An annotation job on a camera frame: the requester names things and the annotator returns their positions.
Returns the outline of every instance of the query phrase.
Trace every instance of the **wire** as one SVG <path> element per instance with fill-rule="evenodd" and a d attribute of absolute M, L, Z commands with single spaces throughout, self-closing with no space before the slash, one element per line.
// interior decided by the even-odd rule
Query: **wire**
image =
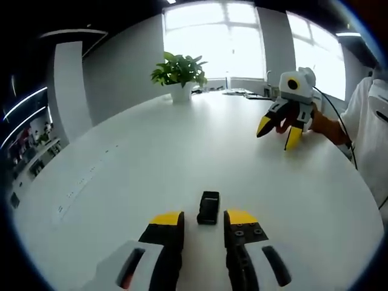
<path fill-rule="evenodd" d="M 343 127 L 343 129 L 345 130 L 345 134 L 346 134 L 347 138 L 349 139 L 349 141 L 351 141 L 350 136 L 349 136 L 349 134 L 348 134 L 348 132 L 347 132 L 347 130 L 346 130 L 346 126 L 345 126 L 345 124 L 344 124 L 344 122 L 343 122 L 343 120 L 342 120 L 342 118 L 341 118 L 341 115 L 338 113 L 337 109 L 334 107 L 334 105 L 333 105 L 333 103 L 330 101 L 329 97 L 327 97 L 326 94 L 323 93 L 320 89 L 318 89 L 318 88 L 316 88 L 316 87 L 314 87 L 314 89 L 317 90 L 318 92 L 320 92 L 320 94 L 322 94 L 322 96 L 325 97 L 326 100 L 329 102 L 329 104 L 333 107 L 335 113 L 338 115 L 339 121 L 341 121 L 342 127 Z M 355 156 L 355 154 L 354 154 L 354 149 L 353 149 L 353 146 L 352 146 L 352 145 L 350 145 L 350 150 L 352 151 L 354 166 L 355 166 L 356 170 L 358 170 L 357 162 L 356 162 L 356 156 Z"/>
<path fill-rule="evenodd" d="M 378 207 L 378 210 L 380 210 L 382 208 L 382 206 L 384 206 L 384 204 L 387 202 L 387 200 L 388 200 L 388 196 L 385 198 L 383 203 L 381 203 L 381 205 Z"/>

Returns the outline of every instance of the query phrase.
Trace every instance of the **window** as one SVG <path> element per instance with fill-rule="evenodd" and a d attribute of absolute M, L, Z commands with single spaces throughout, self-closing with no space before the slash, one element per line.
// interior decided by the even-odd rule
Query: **window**
<path fill-rule="evenodd" d="M 263 79 L 263 38 L 253 4 L 206 1 L 179 5 L 164 13 L 164 50 L 202 56 L 208 78 Z"/>
<path fill-rule="evenodd" d="M 345 100 L 344 55 L 335 36 L 298 15 L 287 12 L 295 49 L 296 67 L 310 67 L 316 87 Z"/>

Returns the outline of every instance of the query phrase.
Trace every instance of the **white table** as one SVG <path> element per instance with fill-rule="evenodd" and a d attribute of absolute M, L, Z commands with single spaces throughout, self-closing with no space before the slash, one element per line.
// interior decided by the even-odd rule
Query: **white table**
<path fill-rule="evenodd" d="M 22 242 L 47 281 L 56 290 L 81 287 L 97 263 L 137 240 L 156 214 L 183 210 L 178 290 L 230 290 L 222 211 L 234 208 L 255 215 L 327 290 L 349 287 L 383 237 L 372 194 L 321 135 L 304 135 L 291 152 L 283 150 L 286 135 L 257 139 L 270 104 L 212 93 L 173 105 L 163 96 L 67 146 L 15 213 Z M 221 194 L 215 227 L 196 223 L 205 190 Z M 58 205 L 71 191 L 79 194 L 59 221 Z"/>

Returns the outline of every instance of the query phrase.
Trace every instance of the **sleeve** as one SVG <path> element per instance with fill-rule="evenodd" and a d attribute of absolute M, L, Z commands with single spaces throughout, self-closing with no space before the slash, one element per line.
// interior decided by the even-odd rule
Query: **sleeve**
<path fill-rule="evenodd" d="M 349 106 L 347 107 L 346 111 L 341 114 L 341 119 L 352 141 L 355 141 L 357 138 L 358 128 L 360 126 L 361 119 L 361 106 L 363 103 L 363 99 L 367 98 L 368 83 L 370 83 L 369 78 L 364 78 L 357 85 L 356 89 L 353 92 L 352 98 L 350 99 Z M 341 125 L 343 132 L 345 132 L 340 120 L 339 124 Z"/>

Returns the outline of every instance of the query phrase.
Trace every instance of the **ceiling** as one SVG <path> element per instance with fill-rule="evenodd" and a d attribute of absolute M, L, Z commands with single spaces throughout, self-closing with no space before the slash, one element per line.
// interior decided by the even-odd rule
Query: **ceiling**
<path fill-rule="evenodd" d="M 192 2 L 192 0 L 177 0 L 178 4 L 185 2 Z M 347 31 L 347 21 L 342 18 L 338 11 L 334 10 L 333 6 L 329 5 L 329 2 L 329 0 L 255 0 L 257 6 L 281 12 L 286 10 L 294 12 L 310 19 L 332 33 Z M 362 14 L 364 7 L 360 3 L 364 1 L 349 0 L 348 2 L 354 2 L 352 3 L 353 7 Z M 82 40 L 84 42 L 83 50 L 86 52 L 101 37 L 101 35 L 90 33 L 72 33 L 39 39 L 39 36 L 43 33 L 70 28 L 102 30 L 109 34 L 99 43 L 101 45 L 125 28 L 161 13 L 162 8 L 167 6 L 169 4 L 166 0 L 142 0 L 136 3 L 136 6 L 130 6 L 122 1 L 93 2 L 92 5 L 85 2 L 81 4 L 77 2 L 77 5 L 72 5 L 69 2 L 61 8 L 58 8 L 58 6 L 25 7 L 24 10 L 28 13 L 26 15 L 20 13 L 19 7 L 10 8 L 9 17 L 15 21 L 8 24 L 8 29 L 4 33 L 5 43 L 7 44 L 4 56 L 7 56 L 7 62 L 5 62 L 6 65 L 3 68 L 6 76 L 2 79 L 2 92 L 0 94 L 3 109 L 9 109 L 20 99 L 44 86 L 48 63 L 57 43 Z M 368 19 L 372 23 L 375 18 L 365 14 L 364 19 Z M 343 38 L 340 41 L 364 65 L 374 67 L 376 64 L 375 58 L 361 38 Z M 15 79 L 17 97 L 14 96 L 10 82 L 12 75 Z M 41 97 L 34 98 L 34 100 L 40 102 L 40 104 L 44 100 L 47 102 L 45 94 L 43 93 Z M 15 120 L 22 120 L 28 116 L 29 112 L 31 114 L 32 111 L 21 110 Z"/>

